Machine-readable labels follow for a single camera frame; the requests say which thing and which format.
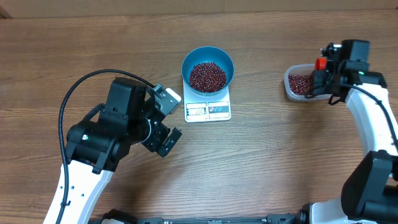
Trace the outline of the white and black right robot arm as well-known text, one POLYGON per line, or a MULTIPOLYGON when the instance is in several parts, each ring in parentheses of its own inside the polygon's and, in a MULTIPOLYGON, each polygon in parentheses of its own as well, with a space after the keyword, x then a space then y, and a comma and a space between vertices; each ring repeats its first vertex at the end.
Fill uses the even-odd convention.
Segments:
POLYGON ((304 205, 290 223, 397 223, 397 187, 387 184, 397 179, 397 121, 383 75, 369 71, 369 49, 367 40, 330 43, 301 86, 303 93, 293 92, 299 85, 285 82, 292 101, 345 103, 364 154, 339 198, 304 205))

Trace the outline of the orange scoop with blue handle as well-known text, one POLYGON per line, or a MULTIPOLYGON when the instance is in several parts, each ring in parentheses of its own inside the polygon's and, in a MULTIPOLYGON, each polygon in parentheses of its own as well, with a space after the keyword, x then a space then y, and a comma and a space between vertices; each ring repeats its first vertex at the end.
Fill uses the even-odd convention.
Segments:
POLYGON ((325 70, 327 66, 327 59, 325 57, 317 58, 315 62, 315 70, 325 70))

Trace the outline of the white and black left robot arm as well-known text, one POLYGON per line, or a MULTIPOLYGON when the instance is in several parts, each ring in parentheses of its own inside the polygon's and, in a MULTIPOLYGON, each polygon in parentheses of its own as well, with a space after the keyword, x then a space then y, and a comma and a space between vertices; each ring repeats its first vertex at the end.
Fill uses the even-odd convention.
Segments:
POLYGON ((45 223, 88 223, 119 161, 133 144, 165 157, 181 137, 162 120, 181 104, 181 97, 161 84, 150 87, 117 77, 106 103, 95 106, 67 133, 66 161, 45 223))

